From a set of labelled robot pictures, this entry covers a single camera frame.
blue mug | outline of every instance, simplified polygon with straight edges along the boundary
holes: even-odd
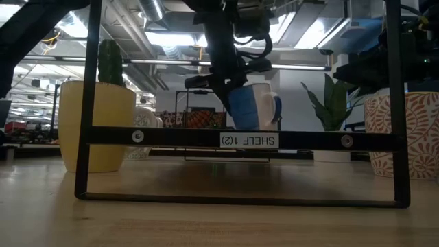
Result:
[[[234,89],[228,95],[230,115],[237,130],[278,130],[282,101],[267,83]]]

yellow planter pot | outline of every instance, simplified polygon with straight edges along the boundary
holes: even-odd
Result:
[[[61,154],[69,172],[76,171],[80,138],[83,82],[65,82],[61,86],[58,134]],[[121,86],[96,83],[94,126],[131,127],[136,94]],[[92,145],[88,172],[113,172],[122,164],[126,147]]]

white patterned pot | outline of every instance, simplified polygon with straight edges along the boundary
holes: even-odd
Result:
[[[439,170],[439,93],[405,94],[407,144],[411,179],[434,180]],[[364,102],[367,133],[390,133],[390,96],[371,97]],[[391,153],[371,152],[376,175],[393,176]]]

shelf label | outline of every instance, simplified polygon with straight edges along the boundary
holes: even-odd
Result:
[[[219,138],[221,148],[279,148],[279,133],[223,132]]]

black metal frame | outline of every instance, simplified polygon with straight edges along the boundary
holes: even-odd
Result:
[[[54,137],[56,100],[58,99],[58,89],[60,87],[61,87],[61,85],[59,85],[59,84],[55,85],[54,102],[53,102],[53,106],[52,106],[52,119],[50,120],[50,131],[49,131],[49,138],[51,138],[51,139]]]
[[[390,99],[392,109],[392,134],[363,134],[338,132],[278,132],[280,149],[344,150],[394,152],[394,200],[301,200],[276,198],[218,198],[197,196],[152,196],[87,192],[88,158],[90,144],[144,145],[167,147],[220,146],[221,132],[247,132],[241,130],[193,130],[179,128],[116,128],[92,125],[95,96],[96,63],[99,44],[99,22],[102,0],[92,0],[88,23],[84,96],[82,100],[81,133],[78,164],[75,178],[75,196],[83,200],[123,200],[139,202],[180,202],[200,204],[254,204],[283,206],[324,207],[382,207],[407,208],[410,205],[410,180],[407,155],[404,86],[401,78],[400,3],[387,1],[388,56]],[[132,134],[141,131],[148,136],[134,142]],[[341,142],[345,136],[353,140],[346,147]]]

